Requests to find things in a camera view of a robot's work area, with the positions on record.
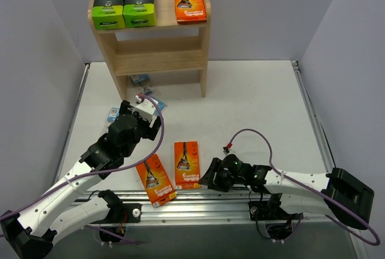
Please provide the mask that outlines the orange Fusion box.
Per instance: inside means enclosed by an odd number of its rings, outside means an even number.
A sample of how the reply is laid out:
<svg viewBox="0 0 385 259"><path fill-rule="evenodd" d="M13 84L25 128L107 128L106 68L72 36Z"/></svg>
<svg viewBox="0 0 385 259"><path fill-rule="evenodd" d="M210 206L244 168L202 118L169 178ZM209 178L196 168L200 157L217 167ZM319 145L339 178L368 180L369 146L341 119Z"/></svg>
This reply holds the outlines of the orange Fusion box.
<svg viewBox="0 0 385 259"><path fill-rule="evenodd" d="M199 146L196 141L174 144L174 179L177 190L199 189Z"/></svg>
<svg viewBox="0 0 385 259"><path fill-rule="evenodd" d="M174 10L178 24L207 21L204 0L174 0Z"/></svg>
<svg viewBox="0 0 385 259"><path fill-rule="evenodd" d="M136 170L153 208L159 208L177 197L157 154L137 165Z"/></svg>

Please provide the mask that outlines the green black razor box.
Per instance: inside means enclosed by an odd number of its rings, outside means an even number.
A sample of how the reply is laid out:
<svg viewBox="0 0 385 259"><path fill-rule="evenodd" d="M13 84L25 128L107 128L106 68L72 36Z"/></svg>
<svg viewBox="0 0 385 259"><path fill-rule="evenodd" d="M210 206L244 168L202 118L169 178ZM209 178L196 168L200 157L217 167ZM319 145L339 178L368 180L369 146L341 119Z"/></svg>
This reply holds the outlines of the green black razor box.
<svg viewBox="0 0 385 259"><path fill-rule="evenodd" d="M123 17L126 28L154 27L155 0L124 0Z"/></svg>
<svg viewBox="0 0 385 259"><path fill-rule="evenodd" d="M94 0L91 18L97 30L126 28L123 17L124 0Z"/></svg>

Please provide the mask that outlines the second left white arm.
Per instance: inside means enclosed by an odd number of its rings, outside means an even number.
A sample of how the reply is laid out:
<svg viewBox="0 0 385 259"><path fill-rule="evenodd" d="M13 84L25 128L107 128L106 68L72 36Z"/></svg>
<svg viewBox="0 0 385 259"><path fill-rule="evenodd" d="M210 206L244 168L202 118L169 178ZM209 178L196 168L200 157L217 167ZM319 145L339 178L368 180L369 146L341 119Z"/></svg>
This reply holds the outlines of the second left white arm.
<svg viewBox="0 0 385 259"><path fill-rule="evenodd" d="M81 155L70 169L69 177L60 179L52 187L55 199L45 211L54 217L48 228L55 232L54 245L82 228L100 231L118 244L139 245L138 241L126 238L119 231L93 226L94 222L101 220L117 220L124 213L122 200L112 190L102 190L76 207L70 208L69 205L108 175L133 169L150 158L146 155L133 164L123 164L140 140L154 140L157 135L164 135L164 118L159 102L146 95L141 95L140 101L134 107L128 101L122 101L119 116L108 127L107 133Z"/></svg>

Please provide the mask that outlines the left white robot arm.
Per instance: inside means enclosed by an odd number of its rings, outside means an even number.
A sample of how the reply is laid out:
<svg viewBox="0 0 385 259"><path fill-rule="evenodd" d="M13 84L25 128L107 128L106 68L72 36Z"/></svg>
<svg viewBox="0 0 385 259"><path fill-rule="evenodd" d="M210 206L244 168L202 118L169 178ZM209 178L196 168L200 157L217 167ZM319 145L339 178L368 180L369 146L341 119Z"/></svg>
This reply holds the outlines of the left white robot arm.
<svg viewBox="0 0 385 259"><path fill-rule="evenodd" d="M122 101L108 131L92 144L73 167L34 202L1 216L3 237L19 258L45 258L67 235L94 222L118 222L122 200L111 190L100 191L87 202L71 207L88 189L108 175L123 171L125 158L142 139L164 135L158 102L146 95L131 105Z"/></svg>

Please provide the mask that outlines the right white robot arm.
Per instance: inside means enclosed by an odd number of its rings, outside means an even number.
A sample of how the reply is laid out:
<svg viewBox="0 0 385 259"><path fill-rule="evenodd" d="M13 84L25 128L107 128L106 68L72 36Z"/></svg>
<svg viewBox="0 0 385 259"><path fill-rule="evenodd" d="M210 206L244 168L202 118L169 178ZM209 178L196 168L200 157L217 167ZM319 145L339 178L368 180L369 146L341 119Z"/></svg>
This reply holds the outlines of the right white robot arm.
<svg viewBox="0 0 385 259"><path fill-rule="evenodd" d="M368 229L374 200L370 187L341 168L335 167L330 173L286 172L244 163L235 154L213 158L199 183L219 192L241 185L271 195L271 209L334 216L359 230Z"/></svg>

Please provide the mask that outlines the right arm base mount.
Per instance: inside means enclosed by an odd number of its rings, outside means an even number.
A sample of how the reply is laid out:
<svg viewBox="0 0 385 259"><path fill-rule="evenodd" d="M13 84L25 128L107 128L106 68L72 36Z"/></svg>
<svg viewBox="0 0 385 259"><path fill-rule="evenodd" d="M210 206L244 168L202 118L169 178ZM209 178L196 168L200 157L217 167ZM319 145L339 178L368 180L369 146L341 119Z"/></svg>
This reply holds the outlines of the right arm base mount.
<svg viewBox="0 0 385 259"><path fill-rule="evenodd" d="M269 207L267 201L249 201L249 216L252 221L298 220L300 213L289 214L280 207Z"/></svg>

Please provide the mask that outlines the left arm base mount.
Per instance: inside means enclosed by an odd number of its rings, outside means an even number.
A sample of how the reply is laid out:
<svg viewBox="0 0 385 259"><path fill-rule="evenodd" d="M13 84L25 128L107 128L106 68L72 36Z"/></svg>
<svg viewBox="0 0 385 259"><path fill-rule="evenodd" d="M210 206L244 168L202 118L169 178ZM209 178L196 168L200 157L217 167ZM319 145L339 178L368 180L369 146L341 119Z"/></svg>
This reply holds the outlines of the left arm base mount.
<svg viewBox="0 0 385 259"><path fill-rule="evenodd" d="M95 223L139 223L141 220L141 207L139 203L124 203L113 191L104 190L97 195L107 202L109 211L105 218L95 221Z"/></svg>

